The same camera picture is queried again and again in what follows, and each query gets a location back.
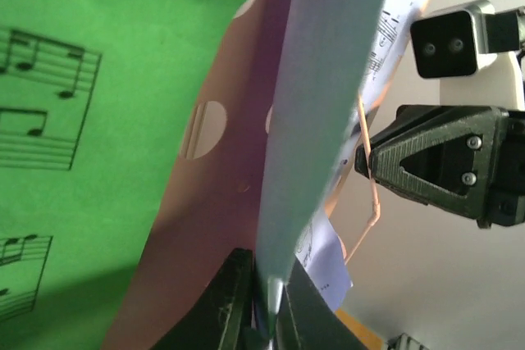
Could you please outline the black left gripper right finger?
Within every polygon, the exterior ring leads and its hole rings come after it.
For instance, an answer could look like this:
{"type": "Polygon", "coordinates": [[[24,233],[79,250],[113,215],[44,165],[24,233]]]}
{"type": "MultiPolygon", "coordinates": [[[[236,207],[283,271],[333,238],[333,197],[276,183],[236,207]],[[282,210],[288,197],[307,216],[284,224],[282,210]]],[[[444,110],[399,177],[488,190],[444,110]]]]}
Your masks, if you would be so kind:
{"type": "Polygon", "coordinates": [[[298,260],[275,285],[275,349],[383,349],[364,328],[351,327],[333,312],[298,260]]]}

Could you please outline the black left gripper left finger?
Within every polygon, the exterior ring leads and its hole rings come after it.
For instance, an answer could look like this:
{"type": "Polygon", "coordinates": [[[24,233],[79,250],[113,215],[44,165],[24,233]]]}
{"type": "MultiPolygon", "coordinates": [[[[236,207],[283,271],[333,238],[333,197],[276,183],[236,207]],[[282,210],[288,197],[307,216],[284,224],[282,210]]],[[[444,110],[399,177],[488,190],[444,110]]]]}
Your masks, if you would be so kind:
{"type": "Polygon", "coordinates": [[[244,349],[244,331],[252,321],[252,290],[253,252],[236,248],[194,306],[153,349],[244,349]]]}

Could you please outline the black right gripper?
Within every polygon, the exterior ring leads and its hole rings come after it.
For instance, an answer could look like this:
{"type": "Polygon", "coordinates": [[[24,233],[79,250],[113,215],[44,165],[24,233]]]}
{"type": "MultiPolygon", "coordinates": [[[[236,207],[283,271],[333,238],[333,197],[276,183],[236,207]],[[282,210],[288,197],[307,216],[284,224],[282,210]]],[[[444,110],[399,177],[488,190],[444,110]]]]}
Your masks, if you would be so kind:
{"type": "Polygon", "coordinates": [[[396,195],[477,219],[524,223],[524,112],[491,106],[402,105],[356,150],[354,169],[396,195]]]}

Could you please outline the pink music stand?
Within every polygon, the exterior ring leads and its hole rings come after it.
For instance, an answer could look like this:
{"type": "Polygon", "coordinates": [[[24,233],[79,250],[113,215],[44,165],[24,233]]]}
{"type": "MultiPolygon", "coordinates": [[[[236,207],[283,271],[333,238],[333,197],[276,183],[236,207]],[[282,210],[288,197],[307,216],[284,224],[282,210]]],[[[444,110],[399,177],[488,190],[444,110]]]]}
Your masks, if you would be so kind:
{"type": "Polygon", "coordinates": [[[217,146],[178,159],[105,349],[150,349],[194,306],[236,248],[253,252],[252,320],[263,324],[256,265],[272,105],[291,0],[235,0],[204,81],[226,110],[217,146]]]}

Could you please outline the blue sheet music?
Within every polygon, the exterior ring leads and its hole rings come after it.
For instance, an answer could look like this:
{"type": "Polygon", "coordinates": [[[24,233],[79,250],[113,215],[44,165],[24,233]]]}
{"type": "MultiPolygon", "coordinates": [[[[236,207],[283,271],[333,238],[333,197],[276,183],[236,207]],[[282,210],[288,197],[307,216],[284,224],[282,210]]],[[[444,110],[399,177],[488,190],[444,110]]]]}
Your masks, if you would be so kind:
{"type": "Polygon", "coordinates": [[[381,100],[427,0],[291,0],[256,242],[261,312],[276,322],[296,262],[330,310],[351,282],[326,201],[358,142],[357,99],[381,100]]]}

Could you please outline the green sheet music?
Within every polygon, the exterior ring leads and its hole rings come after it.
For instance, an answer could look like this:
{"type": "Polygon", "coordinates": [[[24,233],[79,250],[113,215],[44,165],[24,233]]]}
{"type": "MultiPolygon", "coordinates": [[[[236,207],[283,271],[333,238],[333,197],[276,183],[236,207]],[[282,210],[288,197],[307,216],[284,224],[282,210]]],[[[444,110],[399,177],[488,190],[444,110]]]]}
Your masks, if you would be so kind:
{"type": "Polygon", "coordinates": [[[246,0],[1,0],[1,346],[98,349],[246,0]]]}

